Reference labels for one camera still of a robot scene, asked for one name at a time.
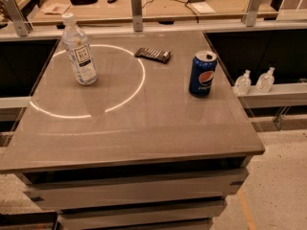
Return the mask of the right metal bracket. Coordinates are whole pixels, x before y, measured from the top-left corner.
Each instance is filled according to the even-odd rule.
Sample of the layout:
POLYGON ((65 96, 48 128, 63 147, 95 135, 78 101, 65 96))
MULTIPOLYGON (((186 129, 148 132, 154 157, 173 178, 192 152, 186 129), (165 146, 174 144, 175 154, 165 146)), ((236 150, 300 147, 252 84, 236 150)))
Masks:
POLYGON ((261 2, 262 0, 248 0, 246 12, 242 18, 242 22, 247 27, 253 27, 255 25, 261 2))

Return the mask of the grey drawer cabinet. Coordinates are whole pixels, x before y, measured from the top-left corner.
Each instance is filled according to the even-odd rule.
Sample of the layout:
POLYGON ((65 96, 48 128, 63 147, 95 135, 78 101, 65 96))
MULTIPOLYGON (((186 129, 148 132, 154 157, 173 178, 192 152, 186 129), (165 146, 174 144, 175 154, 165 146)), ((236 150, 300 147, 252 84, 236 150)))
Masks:
POLYGON ((210 230, 238 192, 243 159, 24 172, 25 195, 59 214, 57 230, 210 230))

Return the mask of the hand sanitizer bottle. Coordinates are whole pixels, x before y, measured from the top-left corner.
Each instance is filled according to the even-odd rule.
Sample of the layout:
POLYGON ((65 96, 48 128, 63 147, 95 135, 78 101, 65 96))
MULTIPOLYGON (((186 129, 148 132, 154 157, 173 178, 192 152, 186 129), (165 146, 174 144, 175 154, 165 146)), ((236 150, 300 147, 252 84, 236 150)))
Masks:
POLYGON ((256 89, 258 91, 268 93, 271 90, 274 83, 274 70, 275 68, 271 67, 267 73, 264 73, 259 77, 256 83, 256 89))
POLYGON ((250 71, 247 70, 242 76, 240 76, 234 84, 233 90, 237 96, 244 96, 248 93, 251 86, 251 79, 249 77, 250 71))

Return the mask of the left metal bracket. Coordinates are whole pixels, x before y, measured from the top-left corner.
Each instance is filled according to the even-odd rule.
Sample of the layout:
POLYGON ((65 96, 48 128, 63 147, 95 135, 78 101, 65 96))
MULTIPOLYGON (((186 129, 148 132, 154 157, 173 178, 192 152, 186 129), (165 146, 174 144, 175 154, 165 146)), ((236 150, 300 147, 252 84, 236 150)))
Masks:
POLYGON ((23 16, 15 0, 2 0, 2 2, 6 8, 6 11, 8 12, 16 33, 19 36, 27 36, 33 30, 33 27, 31 23, 23 16))

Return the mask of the left hand sanitizer bottle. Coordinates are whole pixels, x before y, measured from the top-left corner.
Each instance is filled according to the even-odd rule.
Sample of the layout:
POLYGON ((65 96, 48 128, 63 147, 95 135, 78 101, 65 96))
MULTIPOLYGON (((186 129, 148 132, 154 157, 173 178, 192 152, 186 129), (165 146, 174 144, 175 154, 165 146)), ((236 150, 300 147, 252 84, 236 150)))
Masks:
POLYGON ((242 76, 240 76, 234 84, 233 90, 237 96, 244 96, 248 93, 251 86, 251 79, 249 77, 250 71, 247 70, 242 76))

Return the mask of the middle metal bracket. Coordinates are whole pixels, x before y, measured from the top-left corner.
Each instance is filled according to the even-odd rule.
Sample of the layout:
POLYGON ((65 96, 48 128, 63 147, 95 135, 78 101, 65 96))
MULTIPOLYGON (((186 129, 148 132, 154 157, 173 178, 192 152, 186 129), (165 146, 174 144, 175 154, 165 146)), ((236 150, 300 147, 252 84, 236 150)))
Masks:
POLYGON ((143 31, 143 18, 142 18, 142 1, 130 0, 132 12, 132 24, 135 32, 143 31))

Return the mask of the clear plastic water bottle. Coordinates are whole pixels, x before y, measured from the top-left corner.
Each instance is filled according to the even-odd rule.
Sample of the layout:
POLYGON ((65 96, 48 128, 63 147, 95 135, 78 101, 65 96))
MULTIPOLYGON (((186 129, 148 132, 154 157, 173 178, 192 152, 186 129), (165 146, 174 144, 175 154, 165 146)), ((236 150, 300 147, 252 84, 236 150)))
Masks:
POLYGON ((62 44, 79 84, 89 85, 97 78, 97 70, 90 51, 88 37, 78 26, 73 13, 65 13, 61 16, 64 31, 62 34, 62 44))

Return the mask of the paper sheet on desk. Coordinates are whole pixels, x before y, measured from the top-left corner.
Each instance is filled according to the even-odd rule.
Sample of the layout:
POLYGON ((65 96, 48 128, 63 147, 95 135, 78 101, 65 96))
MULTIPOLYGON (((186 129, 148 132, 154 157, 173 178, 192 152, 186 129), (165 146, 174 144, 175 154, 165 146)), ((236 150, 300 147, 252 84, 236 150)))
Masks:
POLYGON ((42 11, 44 14, 64 14, 69 8, 69 4, 55 3, 46 7, 42 11))

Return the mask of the right hand sanitizer bottle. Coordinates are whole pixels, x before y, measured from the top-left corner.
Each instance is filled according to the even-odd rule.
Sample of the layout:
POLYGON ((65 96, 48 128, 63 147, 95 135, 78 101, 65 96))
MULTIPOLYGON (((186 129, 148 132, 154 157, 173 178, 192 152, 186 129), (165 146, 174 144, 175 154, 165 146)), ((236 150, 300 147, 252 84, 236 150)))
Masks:
POLYGON ((271 67, 267 73, 264 73, 259 77, 256 83, 256 89, 258 91, 268 93, 271 90, 274 83, 274 70, 275 68, 271 67))

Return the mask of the metal bracket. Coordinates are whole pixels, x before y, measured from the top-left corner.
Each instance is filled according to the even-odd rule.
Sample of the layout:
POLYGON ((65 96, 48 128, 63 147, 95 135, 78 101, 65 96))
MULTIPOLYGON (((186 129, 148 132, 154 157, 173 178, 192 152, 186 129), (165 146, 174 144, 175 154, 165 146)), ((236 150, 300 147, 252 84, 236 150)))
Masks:
POLYGON ((31 23, 23 16, 15 0, 2 0, 2 2, 6 8, 6 11, 8 12, 16 33, 19 36, 27 36, 33 30, 33 27, 31 23))
POLYGON ((253 27, 255 25, 261 2, 262 0, 248 0, 246 12, 242 18, 242 22, 247 27, 253 27))
POLYGON ((142 1, 130 0, 132 12, 132 24, 135 32, 143 31, 143 18, 142 18, 142 1))

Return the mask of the blue pepsi can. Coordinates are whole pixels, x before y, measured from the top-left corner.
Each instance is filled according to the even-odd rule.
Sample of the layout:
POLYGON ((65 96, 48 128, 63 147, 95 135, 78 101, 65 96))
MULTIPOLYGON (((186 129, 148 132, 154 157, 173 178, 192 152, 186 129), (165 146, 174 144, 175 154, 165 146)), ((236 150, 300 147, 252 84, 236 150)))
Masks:
POLYGON ((193 61, 189 82, 189 92, 198 98, 206 97, 211 89, 217 66, 215 53, 202 50, 196 52, 193 61))

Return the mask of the chocolate rxbar wrapper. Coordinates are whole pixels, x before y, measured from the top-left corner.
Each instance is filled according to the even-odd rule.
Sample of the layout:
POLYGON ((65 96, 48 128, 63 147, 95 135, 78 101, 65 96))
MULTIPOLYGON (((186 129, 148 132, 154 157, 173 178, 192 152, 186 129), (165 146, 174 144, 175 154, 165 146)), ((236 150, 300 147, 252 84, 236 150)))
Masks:
POLYGON ((136 58, 145 58, 161 63, 167 63, 170 59, 171 53, 168 51, 156 50, 153 48, 139 48, 134 54, 136 58))

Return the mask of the white paper note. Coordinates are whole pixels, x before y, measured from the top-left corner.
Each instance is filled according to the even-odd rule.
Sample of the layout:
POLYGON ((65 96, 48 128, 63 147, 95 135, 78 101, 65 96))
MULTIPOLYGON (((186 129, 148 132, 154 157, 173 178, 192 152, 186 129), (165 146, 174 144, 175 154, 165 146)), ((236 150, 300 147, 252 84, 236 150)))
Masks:
POLYGON ((215 13, 215 11, 205 2, 193 3, 192 6, 200 13, 200 14, 208 14, 215 13))

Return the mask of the black object on desk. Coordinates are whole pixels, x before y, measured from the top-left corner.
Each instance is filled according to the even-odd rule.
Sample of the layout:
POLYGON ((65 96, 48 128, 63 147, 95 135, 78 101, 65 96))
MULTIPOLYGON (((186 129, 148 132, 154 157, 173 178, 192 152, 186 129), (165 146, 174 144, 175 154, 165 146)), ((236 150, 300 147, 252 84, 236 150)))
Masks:
POLYGON ((98 0, 70 0, 72 5, 81 6, 81 5, 90 5, 95 4, 98 0))

